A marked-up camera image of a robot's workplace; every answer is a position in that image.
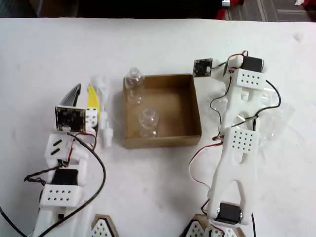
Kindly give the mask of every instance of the small plastic vial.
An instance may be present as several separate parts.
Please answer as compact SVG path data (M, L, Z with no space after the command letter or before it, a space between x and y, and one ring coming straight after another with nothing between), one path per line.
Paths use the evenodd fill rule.
M145 108L138 117L140 136L144 138L157 137L159 115L154 109Z
M138 68L131 68L125 76L124 83L127 89L127 99L129 103L140 104L144 97L145 77Z

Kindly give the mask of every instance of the open cardboard box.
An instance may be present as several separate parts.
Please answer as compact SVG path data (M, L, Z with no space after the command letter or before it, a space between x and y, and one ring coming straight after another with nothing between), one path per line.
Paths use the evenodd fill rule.
M202 135L193 76L145 76L145 95L140 105L128 103L124 84L126 148L196 145ZM144 108L159 114L157 137L141 138L138 116Z

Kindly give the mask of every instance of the black wire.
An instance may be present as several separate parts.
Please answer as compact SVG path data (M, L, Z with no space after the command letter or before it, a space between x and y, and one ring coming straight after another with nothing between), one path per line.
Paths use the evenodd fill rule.
M65 162L64 162L63 160L60 160L60 159L59 159L59 160L58 160L58 166L53 167L53 168L50 168L50 169L45 169L45 170L36 172L36 173L34 173L34 174L29 174L29 175L27 175L27 176L24 178L23 181L24 181L24 182L25 182L25 181L28 181L28 182L41 183L41 184L44 186L44 185L46 184L46 181L45 181L45 180L43 180L43 179L41 179L41 178L33 179L33 178L31 178L31 177L33 177L33 176L38 176L38 175L47 173L47 172L52 171L52 170L57 170L57 169L59 169L59 168L61 168L61 167L66 167L66 165L65 165Z
M235 125L233 125L233 126L231 126L231 127L236 127L236 126L242 125L242 124L244 124L245 122L248 122L248 121L253 120L253 119L256 119L256 118L257 118L257 116L247 117L247 118L245 118L245 121L242 121L242 122L240 122L240 123L237 123L237 124L235 124Z
M219 67L223 66L224 64L226 64L226 61L225 61L225 62L220 63L219 65L217 65L216 67L211 68L211 69L217 69L217 68L219 68Z
M221 98L224 98L224 97L227 95L227 93L228 93L228 91L229 91L229 88L231 87L231 84L232 84L232 77L229 77L229 84L228 84L227 90L225 91L225 94L222 95L222 96L220 96L220 97L218 97L218 98L213 99L213 100L209 103L210 108L211 108L212 110L214 110L214 111L218 114L220 125L222 124L222 116L221 116L221 113L220 113L218 110L216 110L216 109L214 109L214 108L212 107L212 103L213 103L215 100L219 100L219 99L221 99Z
M204 207L207 205L207 203L209 202L209 199L206 200L206 202L203 204L203 206L201 207L201 211L206 215L207 217L207 213L204 211Z
M252 130L256 130L256 121L257 121L257 118L258 118L258 116L259 116L259 114L262 112L262 111L264 111L264 110L268 110L268 109L275 109L275 108L278 108L278 107L280 107L280 105L281 105L281 96L280 96L280 93L279 93L279 91L276 89L276 87L271 83L271 82L269 82L268 80L266 80L266 82L275 90L275 92L277 93L277 96L278 96L278 104L276 105L276 106L268 106L268 107L264 107L264 108L262 108L262 109L259 109L258 111L257 111L257 113L255 114L255 119L253 120L253 125L252 125Z
M81 205L80 207L78 207L75 211L73 211L72 213L70 213L69 215L67 215L66 217L64 217L63 219L61 219L60 221L56 222L54 225L52 225L51 227L49 227L47 230L45 230L42 234L39 235L39 237L43 237L45 236L48 232L50 232L52 229L54 229L55 227L59 226L60 224L62 224L63 222L65 222L66 220L68 220L70 217L72 217L73 215L75 215L76 213L78 213L79 211L81 211L82 209L84 209L89 203L91 203L97 196L98 194L101 192L105 180L106 180L106 171L105 171L105 166L103 164L103 162L101 161L101 159L99 158L99 156L95 153L95 151L93 149L91 149L86 143L84 143L80 138L77 138L76 136L72 135L71 133L67 132L67 135L74 137L81 145L83 145L84 147L86 147L98 160L98 162L100 163L102 170L103 170L103 180L102 183L99 187L99 189L95 192L95 194L88 200L86 201L83 205Z
M256 237L256 224L255 224L255 218L253 217L253 213L251 213L251 219L252 219L253 237Z
M15 224L13 224L13 222L8 218L8 216L3 212L2 208L0 207L0 214L4 217L4 219L9 223L9 225L15 229L15 231L17 233L19 233L21 236L23 237L27 237L24 233L22 233L22 231L20 231L16 226Z

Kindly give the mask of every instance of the circuit board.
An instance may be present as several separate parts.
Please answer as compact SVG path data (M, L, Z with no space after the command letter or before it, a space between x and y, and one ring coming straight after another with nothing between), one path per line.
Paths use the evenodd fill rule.
M211 76L212 59L198 59L194 61L193 77Z
M72 132L85 132L85 109L56 106L56 129L62 131L63 128L69 128Z

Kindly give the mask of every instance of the white tabletop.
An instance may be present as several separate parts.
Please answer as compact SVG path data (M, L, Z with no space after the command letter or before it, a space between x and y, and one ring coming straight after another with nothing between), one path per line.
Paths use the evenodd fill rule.
M111 79L115 140L97 152L107 168L94 202L109 214L122 237L176 237L206 200L205 187L188 174L192 155L216 134L209 98L223 84L196 79L202 139L196 147L126 150L122 139L122 78L130 67L146 75L191 73L195 59L249 50L265 60L266 75L296 109L280 137L258 155L254 215L259 237L310 236L316 226L315 23L214 20L1 19L0 205L25 233L36 222L42 189L24 183L46 168L44 151L54 106L77 83L86 100L92 75ZM221 148L200 154L196 177L211 183ZM101 182L89 164L88 196ZM243 228L252 236L252 227ZM18 236L0 218L1 236Z

